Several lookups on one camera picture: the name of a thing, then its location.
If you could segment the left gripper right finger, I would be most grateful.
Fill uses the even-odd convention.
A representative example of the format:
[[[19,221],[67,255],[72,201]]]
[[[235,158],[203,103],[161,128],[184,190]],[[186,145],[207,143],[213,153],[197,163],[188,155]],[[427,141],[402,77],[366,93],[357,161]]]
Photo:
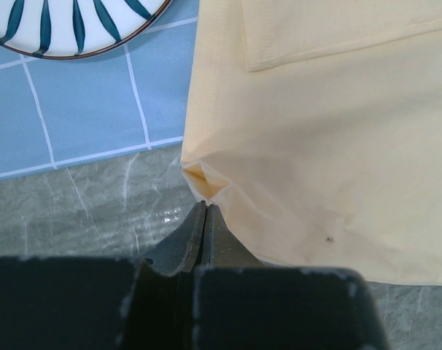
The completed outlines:
[[[202,265],[214,267],[260,267],[256,258],[228,229],[218,206],[206,211]]]

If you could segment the cream yellow t shirt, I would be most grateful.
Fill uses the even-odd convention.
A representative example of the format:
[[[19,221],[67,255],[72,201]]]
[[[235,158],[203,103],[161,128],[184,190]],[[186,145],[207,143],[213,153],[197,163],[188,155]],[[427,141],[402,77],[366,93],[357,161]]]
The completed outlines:
[[[264,260],[442,285],[442,1],[202,1],[181,162]]]

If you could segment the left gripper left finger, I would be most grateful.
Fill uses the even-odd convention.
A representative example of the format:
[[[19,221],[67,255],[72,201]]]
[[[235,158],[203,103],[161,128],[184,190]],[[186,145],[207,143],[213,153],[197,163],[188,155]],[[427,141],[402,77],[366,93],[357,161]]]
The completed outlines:
[[[192,207],[176,230],[143,254],[143,261],[163,276],[191,271],[199,256],[205,219],[206,204],[201,201]]]

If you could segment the blue checked placemat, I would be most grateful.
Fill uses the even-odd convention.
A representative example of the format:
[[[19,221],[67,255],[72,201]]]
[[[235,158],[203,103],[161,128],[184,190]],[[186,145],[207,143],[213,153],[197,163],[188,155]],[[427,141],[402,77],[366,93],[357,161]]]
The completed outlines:
[[[0,46],[0,179],[177,143],[184,133],[197,1],[87,58]]]

